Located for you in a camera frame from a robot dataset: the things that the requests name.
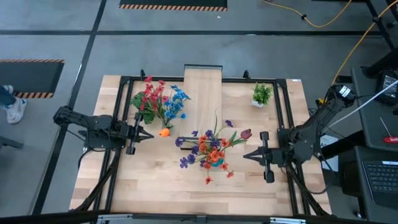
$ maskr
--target person's leg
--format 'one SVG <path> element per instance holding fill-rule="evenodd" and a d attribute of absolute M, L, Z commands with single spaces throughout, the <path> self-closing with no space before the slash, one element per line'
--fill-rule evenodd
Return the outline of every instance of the person's leg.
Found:
<path fill-rule="evenodd" d="M 12 91 L 12 86 L 0 86 L 0 108 L 6 110 L 7 122 L 15 124 L 24 116 L 27 101 L 13 96 Z"/>

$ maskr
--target small orange toy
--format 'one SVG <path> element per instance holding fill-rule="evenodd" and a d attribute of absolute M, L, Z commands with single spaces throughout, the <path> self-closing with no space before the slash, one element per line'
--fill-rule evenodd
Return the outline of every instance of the small orange toy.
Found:
<path fill-rule="evenodd" d="M 159 131 L 159 136 L 161 137 L 168 137 L 170 136 L 170 130 L 168 128 L 164 128 Z"/>

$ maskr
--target keyboard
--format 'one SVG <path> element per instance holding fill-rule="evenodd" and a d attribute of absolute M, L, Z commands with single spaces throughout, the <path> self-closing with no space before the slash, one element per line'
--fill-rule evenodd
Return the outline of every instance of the keyboard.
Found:
<path fill-rule="evenodd" d="M 363 161 L 373 202 L 398 209 L 398 161 Z"/>

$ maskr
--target wooden table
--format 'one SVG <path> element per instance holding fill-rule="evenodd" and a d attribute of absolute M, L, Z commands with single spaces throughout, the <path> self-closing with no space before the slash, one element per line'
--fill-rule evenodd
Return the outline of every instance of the wooden table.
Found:
<path fill-rule="evenodd" d="M 112 114 L 118 92 L 120 76 L 105 75 L 99 91 L 94 115 Z M 178 85 L 183 82 L 167 82 L 167 85 Z M 295 125 L 308 119 L 307 104 L 300 80 L 287 80 L 289 98 Z M 144 82 L 134 82 L 133 93 L 143 91 Z M 179 135 L 180 120 L 175 119 L 172 136 L 161 138 L 158 132 L 161 123 L 157 119 L 150 125 L 142 125 L 146 131 L 155 135 L 154 139 L 136 144 L 135 155 L 125 154 L 123 149 L 117 174 L 112 212 L 123 213 L 178 213 L 178 214 L 209 214 L 209 215 L 292 215 L 289 191 L 285 172 L 272 166 L 275 182 L 267 184 L 263 178 L 264 167 L 258 163 L 243 159 L 242 155 L 252 152 L 261 145 L 259 133 L 269 132 L 269 147 L 278 147 L 276 130 L 279 127 L 272 97 L 263 108 L 251 106 L 252 83 L 222 83 L 222 121 L 231 120 L 234 127 L 226 128 L 223 137 L 234 131 L 251 128 L 253 136 L 246 144 L 237 145 L 226 153 L 229 167 L 235 176 L 227 179 L 225 172 L 213 168 L 210 175 L 214 179 L 205 185 L 206 171 L 194 164 L 188 169 L 181 169 L 179 160 L 187 156 L 189 151 L 181 151 L 175 146 L 175 138 Z M 284 123 L 287 127 L 287 115 L 284 107 L 283 92 L 279 90 Z M 134 113 L 131 106 L 128 122 L 134 124 Z M 76 208 L 88 196 L 98 181 L 102 152 L 91 152 L 81 162 L 75 190 L 70 208 Z M 314 191 L 325 187 L 322 168 L 316 159 L 303 164 L 303 172 L 307 187 Z M 101 198 L 100 208 L 104 201 L 108 186 L 106 185 Z M 300 191 L 296 186 L 298 207 L 303 213 Z M 327 212 L 331 212 L 327 194 L 314 195 L 317 202 Z"/>

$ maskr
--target white pot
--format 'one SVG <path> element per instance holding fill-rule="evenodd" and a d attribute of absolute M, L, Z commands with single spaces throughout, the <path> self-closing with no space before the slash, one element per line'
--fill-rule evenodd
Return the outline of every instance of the white pot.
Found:
<path fill-rule="evenodd" d="M 251 104 L 253 106 L 257 106 L 258 108 L 262 108 L 264 106 L 263 103 L 259 104 L 257 101 L 254 101 L 254 100 L 251 101 Z"/>

